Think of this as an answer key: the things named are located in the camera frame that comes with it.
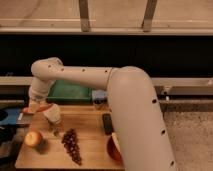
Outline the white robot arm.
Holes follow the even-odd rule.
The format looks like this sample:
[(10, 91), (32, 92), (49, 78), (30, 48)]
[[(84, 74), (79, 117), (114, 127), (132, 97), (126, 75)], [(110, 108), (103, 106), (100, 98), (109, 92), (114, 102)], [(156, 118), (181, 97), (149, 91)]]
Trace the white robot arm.
[(31, 73), (29, 97), (34, 101), (45, 100), (57, 80), (107, 92), (125, 171), (178, 171), (156, 90), (144, 70), (71, 67), (51, 57), (35, 61)]

